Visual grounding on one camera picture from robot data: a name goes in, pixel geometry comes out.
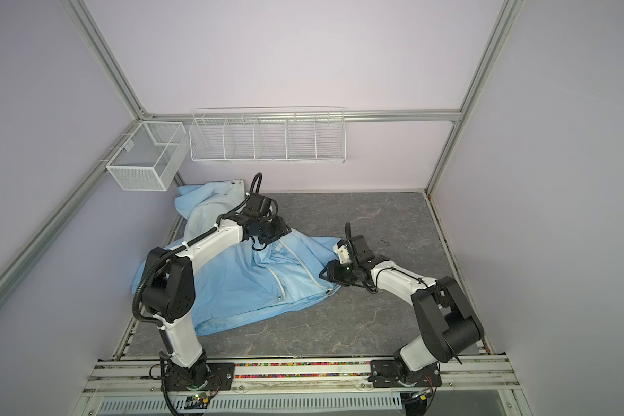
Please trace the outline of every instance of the wire mesh basket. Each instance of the wire mesh basket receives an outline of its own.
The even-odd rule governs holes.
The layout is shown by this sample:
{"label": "wire mesh basket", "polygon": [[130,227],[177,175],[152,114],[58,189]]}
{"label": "wire mesh basket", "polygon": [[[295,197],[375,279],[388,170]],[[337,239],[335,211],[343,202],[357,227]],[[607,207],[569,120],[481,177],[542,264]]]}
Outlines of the wire mesh basket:
{"label": "wire mesh basket", "polygon": [[189,150],[181,122],[141,121],[106,164],[124,190],[166,191]]}
{"label": "wire mesh basket", "polygon": [[308,112],[222,113],[194,110],[191,159],[227,162],[344,162],[345,119],[341,109]]}

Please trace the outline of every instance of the blue cloth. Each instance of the blue cloth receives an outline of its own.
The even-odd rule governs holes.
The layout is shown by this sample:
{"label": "blue cloth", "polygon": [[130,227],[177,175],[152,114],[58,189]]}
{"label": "blue cloth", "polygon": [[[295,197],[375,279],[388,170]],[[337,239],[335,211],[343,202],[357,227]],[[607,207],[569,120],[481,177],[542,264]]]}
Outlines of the blue cloth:
{"label": "blue cloth", "polygon": [[[181,189],[182,196],[176,198],[175,207],[183,217],[189,216],[185,217],[188,225],[191,221],[205,224],[208,218],[200,217],[215,214],[208,207],[200,207],[208,200],[212,204],[223,204],[226,198],[216,191],[228,195],[228,188],[218,185],[224,183],[181,187],[184,188]],[[333,245],[338,240],[337,237],[307,237],[292,229],[291,233],[260,252],[251,249],[249,240],[227,248],[194,276],[196,301],[191,317],[196,333],[209,335],[280,313],[302,310],[333,295],[340,286],[319,279],[319,272],[326,263],[337,259]],[[168,247],[180,245],[181,242],[178,240]],[[134,275],[132,293],[141,280],[144,264],[141,263]]]}

